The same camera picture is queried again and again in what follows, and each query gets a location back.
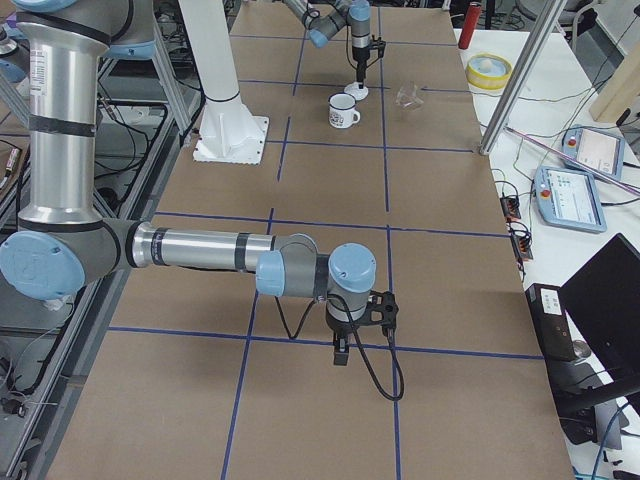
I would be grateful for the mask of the white round lid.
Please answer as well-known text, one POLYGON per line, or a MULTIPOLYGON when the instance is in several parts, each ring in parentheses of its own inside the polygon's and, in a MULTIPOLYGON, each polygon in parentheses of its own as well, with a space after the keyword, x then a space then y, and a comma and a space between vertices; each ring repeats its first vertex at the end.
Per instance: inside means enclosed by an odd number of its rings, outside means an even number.
POLYGON ((359 102, 364 100, 369 94, 369 88, 365 85, 364 89, 357 89, 355 82, 352 82, 344 87, 344 92, 354 97, 359 102))

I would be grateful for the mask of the white enamel mug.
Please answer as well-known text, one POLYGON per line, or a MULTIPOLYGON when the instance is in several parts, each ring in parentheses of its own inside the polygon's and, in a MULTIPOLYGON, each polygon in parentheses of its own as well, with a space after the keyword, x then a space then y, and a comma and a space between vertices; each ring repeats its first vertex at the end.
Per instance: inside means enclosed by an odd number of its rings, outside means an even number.
POLYGON ((348 93, 335 93, 329 98, 329 124, 336 129, 348 129, 359 123, 361 115, 356 99, 348 93))

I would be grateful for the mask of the red cylinder bottle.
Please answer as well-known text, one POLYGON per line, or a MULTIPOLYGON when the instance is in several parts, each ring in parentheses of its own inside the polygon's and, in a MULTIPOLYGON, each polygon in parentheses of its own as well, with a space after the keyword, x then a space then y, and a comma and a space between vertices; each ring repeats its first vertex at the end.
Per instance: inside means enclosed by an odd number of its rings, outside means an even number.
POLYGON ((481 13, 482 4, 480 2, 473 1, 469 3, 458 40, 458 48, 460 50, 466 50, 469 47, 481 13))

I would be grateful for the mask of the yellow tape roll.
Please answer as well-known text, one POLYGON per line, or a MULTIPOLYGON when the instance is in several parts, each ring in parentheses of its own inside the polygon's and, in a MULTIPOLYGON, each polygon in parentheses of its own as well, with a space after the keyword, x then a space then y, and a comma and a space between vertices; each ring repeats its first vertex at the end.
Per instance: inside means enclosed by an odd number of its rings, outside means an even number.
POLYGON ((483 53, 472 56, 466 65, 467 81, 483 90, 504 88, 512 74, 511 63, 503 57, 483 53))

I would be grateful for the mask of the orange black connector board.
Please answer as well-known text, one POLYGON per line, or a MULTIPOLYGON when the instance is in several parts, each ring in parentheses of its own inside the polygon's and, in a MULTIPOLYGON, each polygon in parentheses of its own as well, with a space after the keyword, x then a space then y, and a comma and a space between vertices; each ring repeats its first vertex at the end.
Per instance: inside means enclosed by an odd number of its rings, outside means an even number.
POLYGON ((506 221, 519 221, 521 219, 520 200, 517 195, 502 196, 500 204, 506 221))

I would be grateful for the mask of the black computer box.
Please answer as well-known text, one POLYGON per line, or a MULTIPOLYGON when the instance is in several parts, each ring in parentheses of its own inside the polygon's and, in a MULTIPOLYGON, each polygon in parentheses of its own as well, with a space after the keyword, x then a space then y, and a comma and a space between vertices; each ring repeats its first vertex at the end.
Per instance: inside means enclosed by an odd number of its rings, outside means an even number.
POLYGON ((531 319, 543 356, 547 360, 572 362, 577 359, 573 339, 559 295, 553 285, 533 283, 525 292, 531 319))

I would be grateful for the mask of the near teach pendant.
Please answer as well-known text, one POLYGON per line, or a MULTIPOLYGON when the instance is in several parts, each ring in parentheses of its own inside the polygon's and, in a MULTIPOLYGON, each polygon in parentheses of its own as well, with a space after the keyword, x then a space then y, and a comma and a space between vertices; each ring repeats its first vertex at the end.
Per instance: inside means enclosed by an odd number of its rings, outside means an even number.
POLYGON ((540 166, 534 176, 535 198, 549 225, 589 232, 607 230, 595 179, 578 170, 540 166))

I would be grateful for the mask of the teach pendant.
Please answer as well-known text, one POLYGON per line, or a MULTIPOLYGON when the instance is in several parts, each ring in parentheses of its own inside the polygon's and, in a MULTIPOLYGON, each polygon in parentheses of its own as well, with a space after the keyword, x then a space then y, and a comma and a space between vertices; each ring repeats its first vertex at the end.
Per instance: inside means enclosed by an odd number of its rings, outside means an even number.
POLYGON ((581 165, 620 180, 625 145, 620 136, 595 127, 577 125, 564 134, 562 152, 581 165))
POLYGON ((595 179, 578 170, 540 166, 534 176, 535 198, 549 225, 589 232, 607 230, 595 179))

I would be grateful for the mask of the far teach pendant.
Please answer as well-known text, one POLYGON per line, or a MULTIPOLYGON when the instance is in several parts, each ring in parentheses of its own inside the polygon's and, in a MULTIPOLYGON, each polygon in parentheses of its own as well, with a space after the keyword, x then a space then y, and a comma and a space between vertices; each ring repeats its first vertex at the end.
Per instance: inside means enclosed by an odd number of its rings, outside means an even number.
POLYGON ((620 136, 595 127, 577 125, 564 134, 562 152, 581 165, 620 180, 625 145, 620 136))

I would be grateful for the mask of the black monitor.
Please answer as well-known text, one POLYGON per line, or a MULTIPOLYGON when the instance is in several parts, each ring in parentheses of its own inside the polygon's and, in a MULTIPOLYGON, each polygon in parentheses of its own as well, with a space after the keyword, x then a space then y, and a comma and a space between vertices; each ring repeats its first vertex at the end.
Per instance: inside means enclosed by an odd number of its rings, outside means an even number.
POLYGON ((639 371, 639 251, 623 234, 564 283, 560 299, 605 368, 639 371))

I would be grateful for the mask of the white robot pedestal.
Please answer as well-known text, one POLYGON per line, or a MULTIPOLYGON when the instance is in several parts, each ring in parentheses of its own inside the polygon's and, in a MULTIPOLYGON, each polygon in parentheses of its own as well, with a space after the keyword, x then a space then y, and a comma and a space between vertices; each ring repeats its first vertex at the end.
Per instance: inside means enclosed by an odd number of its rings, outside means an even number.
POLYGON ((205 96, 193 157, 257 165, 269 119, 253 115, 242 101, 223 3, 185 0, 179 5, 205 96))

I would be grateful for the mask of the aluminium frame post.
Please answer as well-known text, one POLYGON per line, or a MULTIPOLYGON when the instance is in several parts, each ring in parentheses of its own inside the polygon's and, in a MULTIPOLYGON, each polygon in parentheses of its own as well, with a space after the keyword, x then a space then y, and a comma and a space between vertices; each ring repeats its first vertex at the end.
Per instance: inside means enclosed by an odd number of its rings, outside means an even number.
POLYGON ((547 1, 529 33, 524 47, 518 57, 512 75, 507 82, 503 94, 491 116, 486 131, 479 145, 481 155, 489 155, 499 135, 506 128, 509 116, 517 103, 521 91, 529 77, 538 55, 546 45, 556 22, 558 21, 566 1, 547 1))

